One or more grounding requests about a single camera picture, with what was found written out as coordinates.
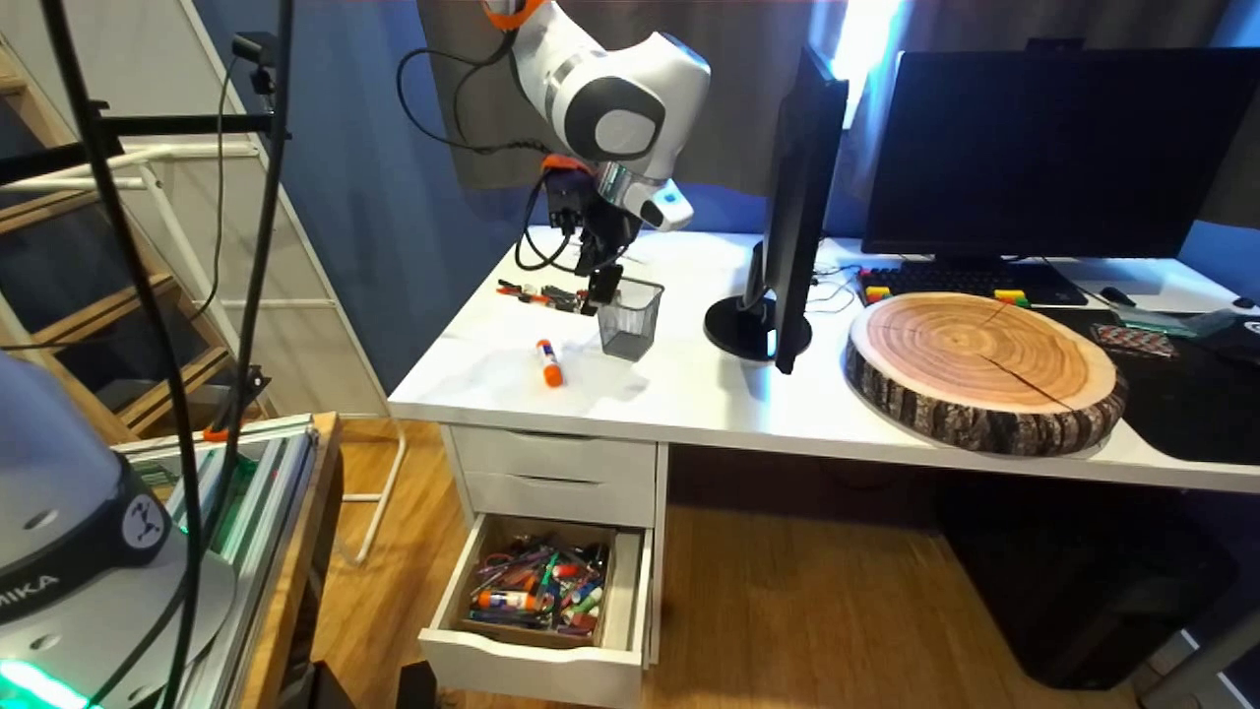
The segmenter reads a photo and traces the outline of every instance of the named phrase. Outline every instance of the black cable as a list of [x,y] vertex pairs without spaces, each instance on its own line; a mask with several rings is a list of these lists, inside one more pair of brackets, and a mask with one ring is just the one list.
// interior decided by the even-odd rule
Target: black cable
[[455,128],[457,128],[457,138],[463,138],[463,143],[470,143],[470,135],[465,135],[465,110],[463,110],[465,88],[472,83],[472,74],[481,74],[481,70],[495,67],[502,61],[508,61],[508,57],[511,57],[511,42],[516,42],[516,33],[503,33],[503,38],[495,42],[495,51],[490,51],[484,61],[476,61],[476,65],[463,74],[457,89],[449,93],[449,116],[455,116]]
[[529,234],[529,218],[535,214],[544,185],[549,185],[549,175],[539,175],[535,185],[532,185],[529,197],[526,197],[526,218],[519,218],[519,235],[516,235],[516,243],[511,243],[511,259],[516,259],[519,271],[544,271],[544,267],[575,271],[575,267],[560,265],[560,256],[562,256],[562,247],[569,247],[570,235],[562,235],[557,252],[544,252],[544,247],[535,243],[535,235]]
[[233,65],[226,67],[226,80],[220,80],[220,104],[212,110],[212,256],[208,256],[208,290],[205,301],[188,313],[188,319],[197,323],[208,302],[220,294],[220,259],[226,259],[226,210],[229,210],[229,171],[226,171],[226,116],[229,116],[229,88],[233,88],[233,67],[238,67],[238,57]]
[[246,430],[246,411],[253,393],[253,338],[256,338],[256,319],[266,302],[266,282],[268,282],[268,259],[271,259],[271,235],[276,235],[276,204],[279,204],[279,175],[283,175],[283,152],[287,152],[287,107],[291,107],[291,20],[296,0],[279,0],[279,26],[276,26],[276,110],[271,110],[271,159],[268,159],[268,179],[266,179],[266,204],[259,204],[259,229],[256,229],[256,252],[253,252],[253,271],[250,271],[250,290],[246,290],[246,313],[239,313],[239,351],[238,351],[238,377],[233,377],[233,416],[229,416],[229,437],[226,437],[226,493],[205,515],[205,533],[212,540],[226,499],[233,496],[233,470],[238,470],[238,449],[239,449],[239,430]]
[[[115,234],[120,252],[121,252],[121,259],[132,267],[132,280],[136,280],[136,290],[144,301],[144,313],[155,323],[157,359],[163,359],[166,381],[170,381],[170,411],[175,411],[175,427],[179,427],[184,515],[188,515],[188,523],[184,523],[188,528],[188,536],[184,536],[188,540],[188,565],[184,565],[184,574],[182,574],[179,594],[175,594],[175,600],[182,600],[182,634],[179,634],[175,655],[170,655],[170,678],[179,683],[182,671],[184,671],[188,645],[193,645],[197,592],[200,592],[200,552],[205,552],[197,449],[193,449],[193,427],[188,427],[193,420],[188,416],[188,393],[184,393],[182,365],[179,365],[179,353],[175,353],[175,344],[170,344],[170,331],[166,331],[166,319],[163,319],[157,290],[149,286],[140,242],[132,234],[132,221],[125,221],[125,210],[121,210],[121,197],[120,197],[120,185],[115,185],[115,175],[112,175],[112,162],[108,162],[108,149],[103,149],[103,131],[100,131],[100,116],[95,116],[100,107],[86,93],[64,0],[43,0],[43,23],[49,23],[49,38],[50,38],[50,51],[56,51],[56,65],[60,65],[60,74],[64,74],[64,89],[66,89],[66,104],[73,104],[73,116],[77,116],[77,128],[78,128],[78,138],[82,138],[82,152],[86,152],[95,185],[100,185],[100,200],[103,200],[103,210],[108,210],[108,218],[115,226],[112,234]],[[170,623],[170,616],[163,616],[149,626],[149,634],[157,640],[166,623]],[[136,645],[132,658],[121,658],[121,666],[132,671],[132,663],[144,658],[146,651],[149,651],[149,642]]]
[[443,143],[443,146],[455,146],[455,149],[470,149],[470,152],[503,152],[503,149],[550,152],[550,146],[532,143],[532,138],[472,146],[472,143],[457,143],[457,138],[447,138],[447,135],[430,131],[430,128],[415,116],[415,107],[405,104],[405,67],[410,67],[415,61],[423,61],[423,57],[476,67],[476,61],[465,61],[465,57],[455,57],[455,51],[439,51],[439,46],[415,46],[415,51],[405,51],[405,57],[398,61],[398,67],[396,67],[396,97],[398,97],[398,107],[402,107],[402,116],[405,116],[405,122],[410,122],[415,131],[423,131],[430,143]]

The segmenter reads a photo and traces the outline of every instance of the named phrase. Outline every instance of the open drawer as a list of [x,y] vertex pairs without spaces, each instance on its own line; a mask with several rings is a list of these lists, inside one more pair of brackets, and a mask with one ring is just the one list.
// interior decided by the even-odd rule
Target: open drawer
[[642,671],[652,658],[652,645],[645,645],[652,586],[655,586],[652,533],[607,528],[611,557],[607,557],[607,594],[602,594],[598,640],[590,645],[535,645],[535,642],[503,642],[503,640],[465,630],[470,578],[481,565],[490,536],[502,533],[502,523],[511,523],[511,521],[502,521],[502,515],[472,521],[472,536],[443,594],[443,608],[434,623],[423,630],[423,645],[439,672],[439,687],[570,701],[570,704],[637,704]]

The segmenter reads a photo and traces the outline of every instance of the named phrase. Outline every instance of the white device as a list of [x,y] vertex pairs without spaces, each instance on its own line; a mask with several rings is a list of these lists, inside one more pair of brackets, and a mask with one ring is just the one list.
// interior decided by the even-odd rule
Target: white device
[[598,197],[645,226],[690,221],[675,162],[708,93],[708,65],[661,33],[607,51],[557,0],[484,0],[484,12],[516,33],[529,104],[575,159],[598,164]]
[[[82,704],[144,642],[184,574],[184,536],[36,365],[0,353],[0,697]],[[205,557],[193,658],[233,608]],[[108,704],[166,687],[179,619]]]

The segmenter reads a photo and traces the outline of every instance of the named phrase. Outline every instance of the white desk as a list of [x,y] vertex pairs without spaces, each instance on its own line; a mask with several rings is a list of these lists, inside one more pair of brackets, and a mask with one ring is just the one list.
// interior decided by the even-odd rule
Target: white desk
[[[585,286],[562,271],[519,271],[508,252],[389,393],[389,406],[398,416],[447,427],[472,523],[490,511],[629,523],[645,533],[655,561],[667,552],[671,447],[1260,493],[1260,465],[1175,462],[1125,420],[1100,449],[1072,458],[984,458],[902,430],[871,411],[838,372],[848,328],[863,313],[844,280],[823,280],[810,290],[817,344],[801,353],[791,377],[767,361],[720,353],[705,338],[705,306],[741,290],[751,243],[758,235],[655,234],[627,252],[627,275],[667,282],[659,338],[637,361],[602,353],[598,328],[586,314],[495,294],[495,280]],[[1233,301],[1183,265],[1068,265],[1068,275],[1086,286],[1114,282],[1138,306],[1161,313],[1215,313]],[[569,386],[544,386],[535,338],[560,347]],[[590,695],[569,695],[562,672],[539,672],[539,666],[560,666],[549,651],[503,651],[447,634],[455,592],[423,634],[434,671],[447,687],[590,704],[636,695],[636,678],[619,671],[655,658],[661,574],[652,561],[645,571],[652,626],[636,630],[637,645],[629,642],[627,655],[585,658],[615,666],[611,672],[585,666],[575,687],[595,687]]]
[[[863,302],[848,302],[838,280],[810,294],[817,344],[801,353],[791,377],[767,361],[720,353],[705,338],[705,306],[738,290],[749,247],[751,235],[705,234],[655,234],[629,247],[627,275],[667,282],[659,344],[642,361],[602,353],[595,319],[495,294],[495,280],[585,282],[562,271],[516,271],[503,256],[402,377],[389,406],[398,416],[443,427],[1260,493],[1258,465],[1175,462],[1125,420],[1114,427],[1106,447],[1075,458],[984,458],[902,430],[871,411],[838,372],[848,328],[863,313]],[[1161,313],[1215,313],[1233,301],[1175,259],[1068,265],[1068,275],[1086,286],[1120,282],[1138,306]],[[549,390],[539,377],[535,338],[544,336],[560,347],[562,390]]]

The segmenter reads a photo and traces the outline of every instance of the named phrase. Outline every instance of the desk cabinet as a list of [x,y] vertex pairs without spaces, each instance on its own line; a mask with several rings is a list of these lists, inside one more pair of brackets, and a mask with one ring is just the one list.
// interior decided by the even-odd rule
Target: desk cabinet
[[[575,704],[637,704],[659,658],[671,447],[447,427],[447,449],[472,536],[423,630],[447,688]],[[595,645],[519,645],[457,630],[465,578],[502,515],[615,528],[607,616]]]

